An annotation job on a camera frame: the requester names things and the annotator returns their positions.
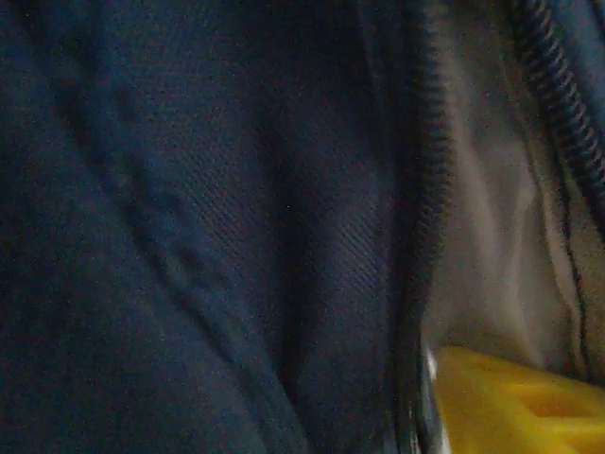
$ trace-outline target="yellow plastic object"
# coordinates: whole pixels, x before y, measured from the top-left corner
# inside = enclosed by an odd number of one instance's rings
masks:
[[[605,454],[605,392],[463,348],[439,355],[452,454]]]

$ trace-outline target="yellow object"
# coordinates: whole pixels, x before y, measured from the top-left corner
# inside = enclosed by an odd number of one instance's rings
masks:
[[[605,454],[605,392],[463,348],[439,355],[452,454]]]

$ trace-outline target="open zipper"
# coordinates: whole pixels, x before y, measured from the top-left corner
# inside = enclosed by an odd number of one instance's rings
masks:
[[[605,239],[605,167],[603,165],[604,139],[596,125],[583,94],[579,91],[570,60],[566,57],[564,36],[553,20],[547,0],[516,0],[508,3],[508,15],[517,50],[530,92],[536,98],[541,120],[550,135],[551,144],[561,155],[585,199],[596,223],[601,239]],[[447,202],[447,161],[451,156],[447,125],[447,106],[437,49],[432,39],[435,17],[429,0],[417,2],[410,8],[406,26],[411,71],[408,87],[410,96],[411,142],[415,153],[412,171],[417,175],[418,190],[413,237],[416,247],[408,259],[414,270],[406,288],[408,304],[422,310],[430,286],[431,271],[436,261],[441,237],[441,217]],[[582,354],[586,358],[585,308],[581,309]],[[402,319],[400,330],[408,327]],[[401,452],[429,452],[440,436],[438,415],[426,412],[426,399],[434,399],[424,374],[420,332],[415,350],[417,365],[414,380],[415,393],[402,389],[409,386],[408,361],[402,360],[409,352],[394,345],[395,431]]]

